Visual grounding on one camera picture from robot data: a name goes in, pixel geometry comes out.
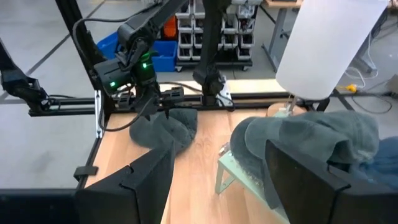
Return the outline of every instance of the orange object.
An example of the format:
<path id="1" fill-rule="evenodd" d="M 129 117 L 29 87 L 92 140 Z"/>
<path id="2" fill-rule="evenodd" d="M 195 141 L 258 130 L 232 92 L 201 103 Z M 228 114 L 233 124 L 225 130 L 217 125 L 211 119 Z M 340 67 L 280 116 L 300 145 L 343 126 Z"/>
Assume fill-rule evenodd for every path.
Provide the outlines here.
<path id="1" fill-rule="evenodd" d="M 171 17 L 163 26 L 163 33 L 166 39 L 177 38 L 177 20 L 175 16 Z"/>

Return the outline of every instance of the workbench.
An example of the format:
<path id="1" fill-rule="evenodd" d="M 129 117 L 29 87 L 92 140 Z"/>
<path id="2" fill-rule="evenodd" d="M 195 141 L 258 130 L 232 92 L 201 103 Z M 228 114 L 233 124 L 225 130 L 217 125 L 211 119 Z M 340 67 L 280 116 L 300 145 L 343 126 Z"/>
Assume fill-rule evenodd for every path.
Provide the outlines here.
<path id="1" fill-rule="evenodd" d="M 196 82 L 182 82 L 199 88 Z M 168 89 L 172 85 L 161 85 Z M 275 79 L 230 80 L 231 93 L 275 93 L 285 91 Z M 185 89 L 185 94 L 195 92 Z M 275 99 L 275 102 L 288 99 Z M 236 125 L 250 116 L 266 116 L 266 109 L 199 111 L 198 130 L 194 142 L 175 160 L 174 176 L 162 223 L 285 223 L 251 195 L 242 185 L 232 183 L 221 195 L 215 193 L 219 151 L 229 141 Z M 112 114 L 108 128 L 124 125 L 135 114 Z M 131 141 L 129 129 L 106 132 L 93 160 L 98 167 L 94 176 L 88 177 L 85 187 L 94 184 L 145 154 L 148 149 Z"/>
<path id="2" fill-rule="evenodd" d="M 283 52 L 285 50 L 285 40 L 283 40 L 283 37 L 286 37 L 289 39 L 289 33 L 284 30 L 284 23 L 286 19 L 286 14 L 288 9 L 298 9 L 301 7 L 303 4 L 303 0 L 297 0 L 297 2 L 285 2 L 285 1 L 273 1 L 273 0 L 264 0 L 260 8 L 270 17 L 270 19 L 274 20 L 271 18 L 271 16 L 266 12 L 266 8 L 276 8 L 279 9 L 278 15 L 276 20 L 273 22 L 275 23 L 274 31 L 272 33 L 271 41 L 269 45 L 266 45 L 266 43 L 263 43 L 261 47 L 264 49 L 268 60 L 270 61 L 272 68 L 274 69 L 275 72 L 277 72 L 281 56 L 283 55 Z M 390 1 L 388 7 L 397 7 L 397 0 L 392 0 Z M 358 53 L 356 54 L 354 61 L 363 68 L 364 71 L 367 71 L 368 73 L 371 73 L 373 71 L 376 71 L 376 66 L 368 59 L 368 54 L 366 53 L 369 48 L 369 38 L 363 42 L 361 48 L 358 50 Z"/>

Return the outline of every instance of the storage bin rack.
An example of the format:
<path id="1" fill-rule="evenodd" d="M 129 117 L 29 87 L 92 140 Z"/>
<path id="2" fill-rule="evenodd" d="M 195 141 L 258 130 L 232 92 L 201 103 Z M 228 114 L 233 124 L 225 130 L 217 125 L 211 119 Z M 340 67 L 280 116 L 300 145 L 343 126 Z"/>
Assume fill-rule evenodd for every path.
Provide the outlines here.
<path id="1" fill-rule="evenodd" d="M 251 49 L 255 44 L 253 31 L 260 3 L 261 0 L 232 0 L 227 17 L 223 18 L 217 66 L 240 67 L 244 71 L 252 66 Z M 178 26 L 175 68 L 179 72 L 182 68 L 193 68 L 199 63 L 205 9 L 201 0 L 190 0 L 175 15 Z"/>

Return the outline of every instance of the black bracket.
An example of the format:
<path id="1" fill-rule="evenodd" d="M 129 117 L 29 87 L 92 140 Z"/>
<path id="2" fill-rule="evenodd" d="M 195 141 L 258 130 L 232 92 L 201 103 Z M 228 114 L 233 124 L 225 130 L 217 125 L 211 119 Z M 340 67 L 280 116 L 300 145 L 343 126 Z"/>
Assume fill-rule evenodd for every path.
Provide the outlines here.
<path id="1" fill-rule="evenodd" d="M 80 179 L 82 177 L 96 175 L 97 172 L 98 172 L 98 167 L 96 167 L 96 166 L 81 166 L 81 167 L 76 168 L 75 173 L 73 174 L 73 177 L 77 181 L 80 181 Z"/>

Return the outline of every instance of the table leg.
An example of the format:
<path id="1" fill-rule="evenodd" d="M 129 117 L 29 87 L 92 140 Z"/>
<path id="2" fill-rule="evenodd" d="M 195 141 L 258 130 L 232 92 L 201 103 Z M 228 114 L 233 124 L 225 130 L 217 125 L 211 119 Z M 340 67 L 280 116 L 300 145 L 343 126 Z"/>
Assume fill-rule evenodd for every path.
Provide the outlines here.
<path id="1" fill-rule="evenodd" d="M 372 38 L 370 35 L 365 39 L 361 48 L 359 48 L 358 53 L 354 57 L 354 61 L 360 66 L 360 70 L 364 70 L 368 73 L 372 73 L 377 70 L 376 66 L 368 59 L 368 50 L 369 50 L 369 38 Z"/>
<path id="2" fill-rule="evenodd" d="M 216 177 L 216 193 L 222 193 L 232 182 L 235 180 L 234 177 L 229 176 L 223 183 L 224 167 L 218 163 L 217 177 Z"/>
<path id="3" fill-rule="evenodd" d="M 262 44 L 262 48 L 266 52 L 268 60 L 270 61 L 274 71 L 278 71 L 280 60 L 276 57 L 276 52 L 283 52 L 284 49 L 279 47 L 279 42 L 281 40 L 280 36 L 283 35 L 283 27 L 285 23 L 287 9 L 279 9 L 278 16 L 275 22 L 274 32 L 272 33 L 271 42 L 269 43 L 269 47 L 266 47 L 266 44 Z"/>

